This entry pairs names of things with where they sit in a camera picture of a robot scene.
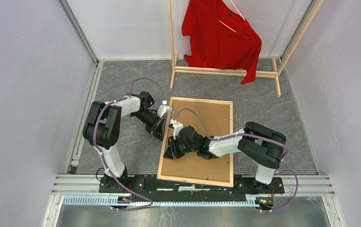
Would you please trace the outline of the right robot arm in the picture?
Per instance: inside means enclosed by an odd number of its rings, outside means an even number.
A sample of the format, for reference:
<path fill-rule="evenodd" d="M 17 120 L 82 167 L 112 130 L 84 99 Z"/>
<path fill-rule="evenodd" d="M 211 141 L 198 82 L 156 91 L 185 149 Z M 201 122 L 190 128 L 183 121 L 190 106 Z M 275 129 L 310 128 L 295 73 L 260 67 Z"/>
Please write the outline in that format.
<path fill-rule="evenodd" d="M 173 135 L 166 141 L 164 158 L 175 160 L 194 152 L 205 160 L 211 160 L 243 153 L 258 165 L 253 187 L 259 193 L 265 193 L 272 187 L 273 176 L 289 152 L 282 133 L 256 122 L 247 122 L 243 129 L 225 136 L 203 136 L 192 126 L 183 126 L 176 120 L 171 120 L 169 128 Z"/>

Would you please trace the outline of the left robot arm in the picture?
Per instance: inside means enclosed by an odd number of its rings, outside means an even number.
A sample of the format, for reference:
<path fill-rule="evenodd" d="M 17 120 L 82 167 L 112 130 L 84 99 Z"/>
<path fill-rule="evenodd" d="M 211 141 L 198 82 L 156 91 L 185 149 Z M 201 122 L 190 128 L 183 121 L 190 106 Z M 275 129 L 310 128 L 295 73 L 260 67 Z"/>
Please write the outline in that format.
<path fill-rule="evenodd" d="M 117 142 L 121 119 L 136 117 L 146 131 L 160 141 L 163 140 L 166 113 L 172 108 L 163 100 L 158 110 L 151 109 L 155 103 L 148 92 L 131 94 L 110 102 L 94 101 L 83 127 L 83 137 L 98 152 L 104 166 L 104 173 L 112 177 L 110 186 L 116 192 L 124 192 L 129 186 L 126 167 L 120 159 Z"/>

